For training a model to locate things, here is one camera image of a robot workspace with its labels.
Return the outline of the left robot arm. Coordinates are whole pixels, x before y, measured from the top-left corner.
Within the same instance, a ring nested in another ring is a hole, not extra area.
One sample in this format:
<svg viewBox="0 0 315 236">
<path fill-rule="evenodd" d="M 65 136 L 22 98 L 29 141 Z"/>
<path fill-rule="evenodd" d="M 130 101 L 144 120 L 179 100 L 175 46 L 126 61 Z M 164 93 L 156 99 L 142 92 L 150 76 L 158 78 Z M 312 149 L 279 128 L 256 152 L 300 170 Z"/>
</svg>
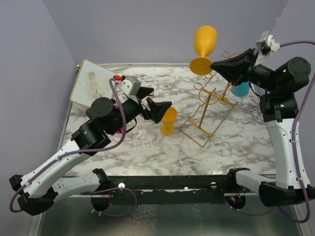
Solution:
<svg viewBox="0 0 315 236">
<path fill-rule="evenodd" d="M 98 152 L 108 151 L 120 145 L 125 138 L 110 145 L 109 135 L 126 130 L 128 122 L 142 115 L 145 120 L 159 123 L 172 102 L 154 102 L 148 97 L 153 88 L 141 87 L 138 95 L 145 98 L 148 108 L 127 99 L 121 102 L 118 95 L 114 99 L 100 97 L 86 110 L 89 120 L 75 131 L 70 140 L 51 158 L 26 175 L 14 175 L 9 179 L 15 191 L 9 208 L 11 212 L 24 211 L 38 215 L 47 211 L 57 201 L 81 193 L 105 193 L 110 187 L 110 179 L 103 169 L 94 169 L 90 174 L 65 178 L 64 175 L 76 165 Z"/>
</svg>

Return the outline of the blue plastic wine glass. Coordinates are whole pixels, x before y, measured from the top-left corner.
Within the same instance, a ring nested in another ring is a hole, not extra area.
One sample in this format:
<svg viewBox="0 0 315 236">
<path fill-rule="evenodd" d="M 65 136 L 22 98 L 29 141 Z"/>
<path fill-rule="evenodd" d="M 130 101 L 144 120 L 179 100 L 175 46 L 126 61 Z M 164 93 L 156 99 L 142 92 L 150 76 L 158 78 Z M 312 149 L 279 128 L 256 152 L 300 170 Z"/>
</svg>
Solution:
<svg viewBox="0 0 315 236">
<path fill-rule="evenodd" d="M 237 97 L 245 97 L 250 90 L 249 82 L 241 83 L 238 86 L 231 86 L 231 92 Z"/>
</svg>

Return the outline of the gold wire glass rack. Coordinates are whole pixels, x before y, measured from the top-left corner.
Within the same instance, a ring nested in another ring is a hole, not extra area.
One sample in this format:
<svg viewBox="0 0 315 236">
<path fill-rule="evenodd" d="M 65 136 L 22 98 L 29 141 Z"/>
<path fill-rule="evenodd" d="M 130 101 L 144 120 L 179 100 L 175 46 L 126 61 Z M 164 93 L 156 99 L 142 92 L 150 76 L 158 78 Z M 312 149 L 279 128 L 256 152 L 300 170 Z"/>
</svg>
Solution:
<svg viewBox="0 0 315 236">
<path fill-rule="evenodd" d="M 200 105 L 181 125 L 180 131 L 202 148 L 238 105 L 232 98 L 232 85 L 213 71 L 203 76 L 205 83 L 196 83 Z"/>
</svg>

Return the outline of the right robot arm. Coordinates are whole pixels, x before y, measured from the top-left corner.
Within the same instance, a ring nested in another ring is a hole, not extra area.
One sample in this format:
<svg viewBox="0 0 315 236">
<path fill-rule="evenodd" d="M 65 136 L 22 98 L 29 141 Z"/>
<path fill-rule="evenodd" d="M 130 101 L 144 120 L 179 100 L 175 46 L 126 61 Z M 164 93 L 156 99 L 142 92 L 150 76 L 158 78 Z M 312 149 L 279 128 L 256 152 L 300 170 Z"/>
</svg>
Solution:
<svg viewBox="0 0 315 236">
<path fill-rule="evenodd" d="M 250 82 L 266 91 L 259 107 L 275 155 L 276 178 L 269 179 L 247 168 L 232 169 L 226 180 L 231 192 L 243 187 L 259 195 L 266 207 L 295 205 L 312 200 L 315 189 L 306 174 L 299 145 L 299 114 L 302 111 L 295 92 L 309 83 L 311 65 L 302 57 L 293 57 L 276 70 L 257 62 L 258 51 L 244 53 L 211 64 L 232 85 Z"/>
</svg>

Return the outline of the clear wine glass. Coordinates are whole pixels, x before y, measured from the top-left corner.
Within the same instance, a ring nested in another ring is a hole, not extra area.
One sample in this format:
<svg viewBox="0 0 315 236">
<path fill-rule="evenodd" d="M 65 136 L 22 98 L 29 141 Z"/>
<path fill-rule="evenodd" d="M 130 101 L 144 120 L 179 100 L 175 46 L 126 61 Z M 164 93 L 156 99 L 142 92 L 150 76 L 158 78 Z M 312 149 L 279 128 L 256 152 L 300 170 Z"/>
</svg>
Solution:
<svg viewBox="0 0 315 236">
<path fill-rule="evenodd" d="M 145 129 L 139 129 L 139 130 L 138 130 L 138 133 L 141 134 L 141 135 L 142 135 L 142 134 L 145 134 L 145 133 L 146 133 L 146 130 L 145 130 Z"/>
</svg>

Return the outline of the yellow wine glass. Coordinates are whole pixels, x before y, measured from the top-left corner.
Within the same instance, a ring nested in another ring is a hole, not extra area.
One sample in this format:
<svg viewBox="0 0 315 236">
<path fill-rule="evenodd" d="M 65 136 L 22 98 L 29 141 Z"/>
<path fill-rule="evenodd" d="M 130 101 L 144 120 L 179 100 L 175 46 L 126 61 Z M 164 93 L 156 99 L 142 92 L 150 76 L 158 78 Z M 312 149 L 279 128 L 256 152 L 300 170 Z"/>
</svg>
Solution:
<svg viewBox="0 0 315 236">
<path fill-rule="evenodd" d="M 174 133 L 174 124 L 177 119 L 177 110 L 170 107 L 161 120 L 161 132 L 163 135 L 172 135 Z"/>
<path fill-rule="evenodd" d="M 199 27 L 194 34 L 193 46 L 198 57 L 193 59 L 190 70 L 196 75 L 207 75 L 212 72 L 213 62 L 207 58 L 215 49 L 217 44 L 217 31 L 214 27 L 204 25 Z"/>
</svg>

